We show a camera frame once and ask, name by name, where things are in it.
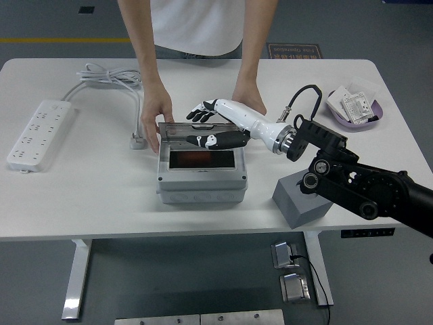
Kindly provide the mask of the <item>person's left hand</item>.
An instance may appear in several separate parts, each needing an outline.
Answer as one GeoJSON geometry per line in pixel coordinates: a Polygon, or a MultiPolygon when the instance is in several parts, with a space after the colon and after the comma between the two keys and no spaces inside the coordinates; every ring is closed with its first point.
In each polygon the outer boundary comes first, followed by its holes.
{"type": "Polygon", "coordinates": [[[266,115],[267,109],[263,103],[260,92],[257,87],[239,88],[236,87],[233,91],[232,100],[242,103],[247,107],[266,115]]]}

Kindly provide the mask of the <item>person's right hand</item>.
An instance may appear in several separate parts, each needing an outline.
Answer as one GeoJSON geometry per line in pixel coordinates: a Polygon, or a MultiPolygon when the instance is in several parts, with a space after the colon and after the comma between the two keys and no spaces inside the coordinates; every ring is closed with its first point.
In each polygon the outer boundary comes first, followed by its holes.
{"type": "Polygon", "coordinates": [[[165,123],[173,123],[172,101],[168,92],[163,89],[145,91],[143,108],[141,111],[141,123],[147,138],[147,142],[154,153],[159,153],[160,142],[158,140],[159,126],[156,118],[163,116],[165,123]]]}

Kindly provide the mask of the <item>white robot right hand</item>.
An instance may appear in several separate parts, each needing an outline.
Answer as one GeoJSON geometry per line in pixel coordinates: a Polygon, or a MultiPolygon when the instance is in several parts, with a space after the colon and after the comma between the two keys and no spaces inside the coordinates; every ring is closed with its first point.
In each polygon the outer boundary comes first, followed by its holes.
{"type": "Polygon", "coordinates": [[[272,123],[261,113],[232,100],[205,101],[196,106],[187,119],[206,122],[219,114],[238,127],[237,131],[226,131],[215,135],[187,136],[187,142],[209,150],[226,150],[244,147],[249,139],[261,139],[267,149],[280,154],[287,152],[296,130],[285,123],[272,123]]]}

